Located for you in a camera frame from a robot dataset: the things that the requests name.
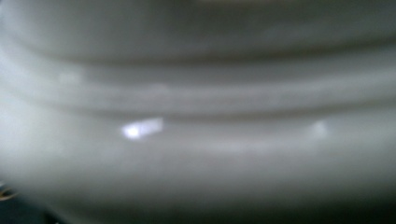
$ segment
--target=glossy surface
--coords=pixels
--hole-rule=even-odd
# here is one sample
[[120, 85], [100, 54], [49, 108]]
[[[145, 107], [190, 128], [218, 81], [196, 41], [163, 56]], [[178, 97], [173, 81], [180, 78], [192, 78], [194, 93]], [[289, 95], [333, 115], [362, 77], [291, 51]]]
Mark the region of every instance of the glossy surface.
[[[27, 2], [6, 3], [18, 12]], [[0, 176], [66, 220], [228, 223], [395, 202], [394, 46], [233, 63], [93, 63], [14, 41], [9, 26], [24, 17], [12, 10], [0, 51]], [[35, 42], [51, 26], [12, 27]]]

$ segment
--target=ceramic pot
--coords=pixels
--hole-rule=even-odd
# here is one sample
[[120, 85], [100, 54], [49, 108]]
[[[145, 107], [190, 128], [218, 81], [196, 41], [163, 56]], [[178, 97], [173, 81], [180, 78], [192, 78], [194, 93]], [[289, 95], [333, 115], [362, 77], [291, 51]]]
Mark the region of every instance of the ceramic pot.
[[325, 4], [4, 1], [0, 176], [76, 224], [393, 202], [395, 4]]

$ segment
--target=white ceramic vase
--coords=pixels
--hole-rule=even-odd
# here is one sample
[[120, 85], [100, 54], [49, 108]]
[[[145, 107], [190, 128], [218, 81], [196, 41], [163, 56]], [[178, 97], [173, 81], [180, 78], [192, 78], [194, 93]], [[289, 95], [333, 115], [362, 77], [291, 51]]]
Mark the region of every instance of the white ceramic vase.
[[5, 0], [0, 176], [73, 224], [392, 201], [395, 5]]

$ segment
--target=white glaze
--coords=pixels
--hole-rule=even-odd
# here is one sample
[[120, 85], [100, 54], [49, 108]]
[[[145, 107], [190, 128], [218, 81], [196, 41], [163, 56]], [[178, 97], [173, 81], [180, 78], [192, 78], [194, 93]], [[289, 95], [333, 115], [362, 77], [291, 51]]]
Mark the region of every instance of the white glaze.
[[[18, 12], [27, 2], [6, 3]], [[19, 18], [9, 20], [14, 27]], [[49, 27], [21, 36], [63, 57], [3, 35], [0, 176], [67, 220], [126, 224], [395, 194], [394, 47], [235, 64], [99, 64], [88, 59], [101, 52], [76, 39], [71, 50], [87, 55], [51, 36], [41, 46], [35, 32]], [[87, 60], [66, 60], [74, 53]]]

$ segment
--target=curved ceramic body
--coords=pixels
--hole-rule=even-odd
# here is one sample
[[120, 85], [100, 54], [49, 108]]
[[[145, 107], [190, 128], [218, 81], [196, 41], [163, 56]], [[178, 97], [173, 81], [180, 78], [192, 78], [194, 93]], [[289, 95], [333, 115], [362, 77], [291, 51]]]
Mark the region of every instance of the curved ceramic body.
[[[6, 3], [11, 12], [26, 4]], [[30, 34], [38, 48], [40, 29]], [[394, 47], [137, 65], [95, 63], [93, 46], [67, 60], [78, 48], [56, 38], [48, 48], [64, 56], [50, 57], [10, 33], [0, 53], [0, 176], [71, 223], [262, 220], [396, 196]]]

